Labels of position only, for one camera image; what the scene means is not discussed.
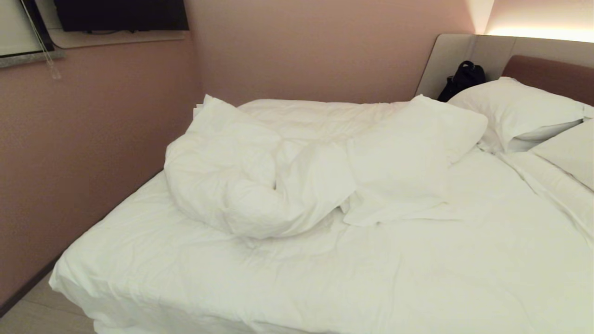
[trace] upholstered headboard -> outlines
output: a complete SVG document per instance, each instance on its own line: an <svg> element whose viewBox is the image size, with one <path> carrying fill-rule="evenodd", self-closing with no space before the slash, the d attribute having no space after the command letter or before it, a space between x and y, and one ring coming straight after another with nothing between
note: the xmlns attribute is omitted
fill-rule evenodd
<svg viewBox="0 0 594 334"><path fill-rule="evenodd" d="M594 68L527 56L513 56L503 76L594 105Z"/></svg>

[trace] black bag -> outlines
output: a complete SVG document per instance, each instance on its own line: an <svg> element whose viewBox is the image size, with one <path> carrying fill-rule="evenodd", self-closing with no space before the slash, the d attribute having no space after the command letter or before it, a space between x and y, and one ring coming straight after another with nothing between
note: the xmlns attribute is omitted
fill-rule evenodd
<svg viewBox="0 0 594 334"><path fill-rule="evenodd" d="M447 78L447 84L438 101L448 102L454 95L464 89L486 82L485 71L482 67L473 64L472 61L465 61L460 64L456 74Z"/></svg>

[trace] mattress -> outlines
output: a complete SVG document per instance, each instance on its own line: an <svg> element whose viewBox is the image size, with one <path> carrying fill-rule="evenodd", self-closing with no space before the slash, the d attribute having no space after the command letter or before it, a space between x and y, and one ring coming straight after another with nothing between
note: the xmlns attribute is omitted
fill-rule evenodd
<svg viewBox="0 0 594 334"><path fill-rule="evenodd" d="M360 228L333 211L290 238L187 219L157 175L86 232L50 285L100 334L593 332L592 251L493 155L449 171L457 220Z"/></svg>

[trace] light strip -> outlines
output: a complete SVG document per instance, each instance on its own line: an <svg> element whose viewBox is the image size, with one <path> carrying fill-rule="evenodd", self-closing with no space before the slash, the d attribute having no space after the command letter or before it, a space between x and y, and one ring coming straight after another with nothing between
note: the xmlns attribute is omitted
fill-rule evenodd
<svg viewBox="0 0 594 334"><path fill-rule="evenodd" d="M488 35L574 40L594 43L594 29L496 28Z"/></svg>

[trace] pink wall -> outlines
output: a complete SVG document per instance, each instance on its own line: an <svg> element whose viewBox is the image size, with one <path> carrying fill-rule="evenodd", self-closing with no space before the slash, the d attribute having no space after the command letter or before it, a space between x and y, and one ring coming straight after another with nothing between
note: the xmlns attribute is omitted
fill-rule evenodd
<svg viewBox="0 0 594 334"><path fill-rule="evenodd" d="M259 98L413 97L437 36L474 33L468 0L189 0L203 85Z"/></svg>
<svg viewBox="0 0 594 334"><path fill-rule="evenodd" d="M0 69L0 305L162 168L202 97L183 41Z"/></svg>
<svg viewBox="0 0 594 334"><path fill-rule="evenodd" d="M589 31L594 42L594 0L495 0L487 33L514 30L544 38L563 38L555 30L566 31L568 38Z"/></svg>

